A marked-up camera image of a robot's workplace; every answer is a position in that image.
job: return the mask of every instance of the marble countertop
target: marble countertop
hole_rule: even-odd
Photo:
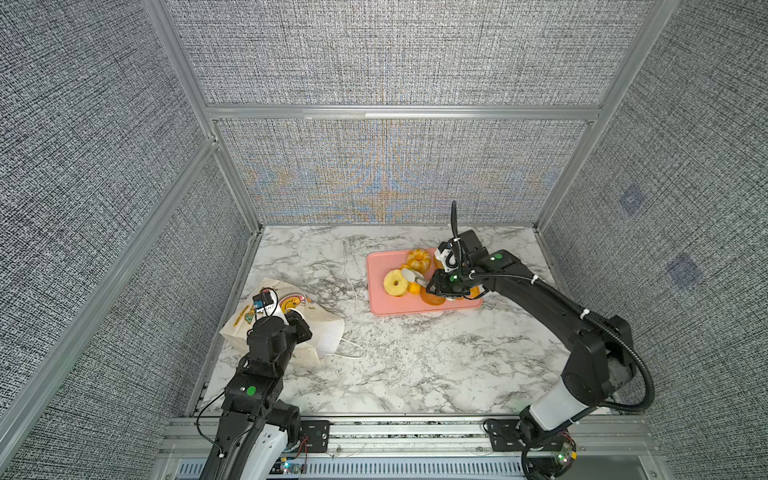
[[[476,227],[488,251],[506,249],[552,283],[533,231]],[[496,293],[476,310],[377,317],[368,304],[369,253],[436,247],[449,227],[267,227],[241,299],[264,277],[298,286],[346,322],[361,359],[289,365],[280,398],[310,413],[516,413],[554,385],[568,351],[548,329]],[[342,343],[340,353],[357,355]],[[240,354],[224,343],[205,405],[234,374]],[[216,413],[216,401],[209,411]]]

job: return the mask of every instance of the paper bag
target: paper bag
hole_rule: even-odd
[[[291,362],[309,367],[339,348],[339,342],[344,334],[344,319],[327,312],[320,305],[309,300],[300,288],[280,280],[265,278],[256,290],[237,305],[235,313],[219,332],[237,352],[243,355],[248,353],[248,331],[263,317],[262,313],[256,313],[253,308],[253,296],[264,287],[274,288],[279,300],[291,293],[299,293],[307,298],[305,303],[297,305],[295,309],[304,315],[306,324],[312,332],[312,339],[296,345]],[[271,308],[271,306],[267,307],[268,313],[271,312]]]

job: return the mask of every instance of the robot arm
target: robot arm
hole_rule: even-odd
[[[208,439],[214,446],[200,476],[203,480],[264,478],[277,457],[274,452],[299,438],[299,408],[277,398],[293,349],[311,339],[312,333],[301,313],[283,314],[272,289],[255,295],[253,307],[265,316],[254,320],[248,332],[249,352],[224,389],[223,413],[216,438]],[[257,444],[258,439],[264,442]]]
[[[520,414],[516,432],[524,455],[545,439],[562,432],[567,435],[571,423],[598,406],[632,413],[650,406],[654,384],[634,351],[629,324],[619,316],[606,319],[578,305],[508,251],[489,254],[472,230],[459,235],[455,208],[454,201],[453,238],[441,243],[435,252],[439,265],[427,292],[449,299],[469,298],[472,287],[482,286],[485,292],[480,296],[490,291],[499,293],[543,323],[571,352],[560,382]],[[645,383],[644,400],[636,405],[609,402],[607,399],[638,370]]]

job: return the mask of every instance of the orange pumpkin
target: orange pumpkin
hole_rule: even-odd
[[[429,270],[429,266],[432,265],[432,255],[428,251],[417,248],[408,252],[408,259],[406,265],[422,275]]]

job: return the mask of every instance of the gray fabric wall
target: gray fabric wall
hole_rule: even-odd
[[[204,139],[140,0],[0,15],[0,414]],[[146,478],[250,232],[209,160],[3,478]]]
[[[598,104],[651,0],[168,0],[211,103]]]
[[[139,0],[0,15],[0,415],[204,138]]]
[[[167,0],[210,104],[597,105],[652,0]],[[583,124],[222,121],[266,222],[532,222]],[[462,174],[446,180],[450,167]]]
[[[193,394],[249,236],[211,159],[3,479],[148,477]]]
[[[767,58],[768,3],[683,0],[543,233],[576,300],[631,322],[678,480],[768,468]]]
[[[228,120],[271,223],[533,223],[583,121]]]

